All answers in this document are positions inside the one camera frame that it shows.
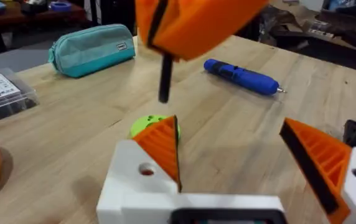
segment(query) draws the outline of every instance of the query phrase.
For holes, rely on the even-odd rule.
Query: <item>clear plastic box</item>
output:
[[[34,89],[25,84],[11,69],[0,69],[0,119],[38,104]]]

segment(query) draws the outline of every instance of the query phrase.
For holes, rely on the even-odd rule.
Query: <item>blue electric screwdriver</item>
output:
[[[218,75],[262,95],[270,96],[275,93],[286,93],[273,78],[225,62],[208,59],[204,63],[204,69],[211,74]]]

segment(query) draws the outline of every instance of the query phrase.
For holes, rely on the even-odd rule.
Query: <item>wooden table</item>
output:
[[[290,117],[341,138],[356,120],[356,71],[231,37],[176,64],[171,99],[157,101],[161,60],[134,60],[80,79],[50,64],[19,73],[40,105],[0,120],[9,180],[0,223],[97,223],[95,206],[115,144],[148,114],[176,114],[184,192],[279,195],[289,223],[320,223],[321,207],[279,136]],[[264,97],[204,72],[215,58],[270,75],[287,94]]]

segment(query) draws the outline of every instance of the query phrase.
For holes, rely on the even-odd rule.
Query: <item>green ball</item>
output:
[[[164,115],[149,115],[149,116],[143,116],[142,118],[139,118],[134,122],[134,124],[131,127],[131,130],[129,132],[129,135],[131,138],[135,137],[135,135],[139,134],[141,131],[143,131],[145,128],[149,127],[150,125],[161,121],[164,118],[167,118],[168,116]],[[178,139],[180,139],[180,127],[178,125]]]

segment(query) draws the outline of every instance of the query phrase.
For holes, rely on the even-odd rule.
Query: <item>screwdriver tip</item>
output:
[[[287,91],[279,87],[278,88],[278,93],[287,93]]]

